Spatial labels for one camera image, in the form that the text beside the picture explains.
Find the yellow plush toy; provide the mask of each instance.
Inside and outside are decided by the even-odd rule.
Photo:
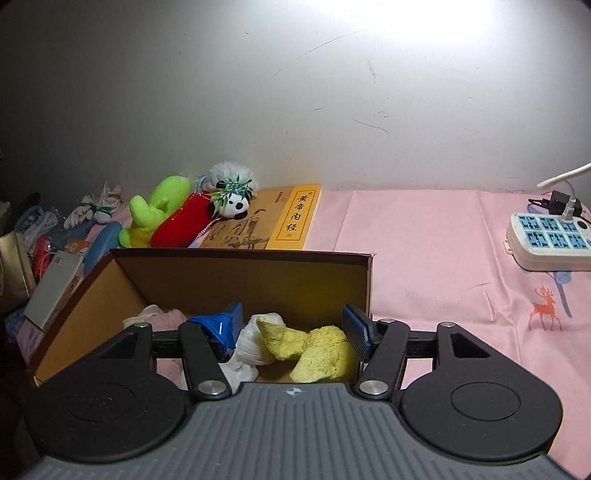
[[[149,247],[154,231],[175,211],[182,207],[191,194],[191,180],[178,175],[164,179],[152,191],[149,201],[136,195],[129,201],[134,221],[130,228],[119,233],[119,243],[125,248]]]
[[[265,345],[278,360],[297,360],[290,377],[296,383],[328,379],[351,380],[357,367],[357,356],[347,337],[338,327],[326,326],[301,332],[269,322],[256,321]]]

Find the green plush toy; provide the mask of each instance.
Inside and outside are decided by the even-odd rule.
[[[164,179],[150,194],[148,203],[140,195],[129,201],[133,222],[119,233],[125,248],[149,247],[154,230],[182,207],[191,194],[191,180],[178,175]]]

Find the orange deer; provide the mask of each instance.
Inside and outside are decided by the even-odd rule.
[[[560,323],[560,319],[554,315],[554,304],[556,301],[552,298],[554,297],[554,293],[545,287],[541,287],[540,291],[538,292],[537,288],[534,288],[534,292],[536,292],[540,297],[542,297],[546,303],[535,303],[534,302],[534,311],[530,313],[530,321],[528,322],[528,328],[531,330],[531,319],[537,313],[540,316],[540,321],[542,322],[542,328],[546,330],[546,325],[544,324],[544,315],[550,315],[552,318],[552,325],[550,325],[550,331],[554,328],[554,321],[558,322],[558,326],[560,327],[560,331],[562,332],[562,323]]]

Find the yellow book spine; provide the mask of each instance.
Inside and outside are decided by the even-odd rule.
[[[283,212],[275,225],[266,249],[303,250],[316,209],[322,185],[293,187]]]

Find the power strip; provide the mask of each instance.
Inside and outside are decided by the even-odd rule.
[[[507,253],[531,271],[591,271],[591,226],[560,215],[514,213],[505,240]]]

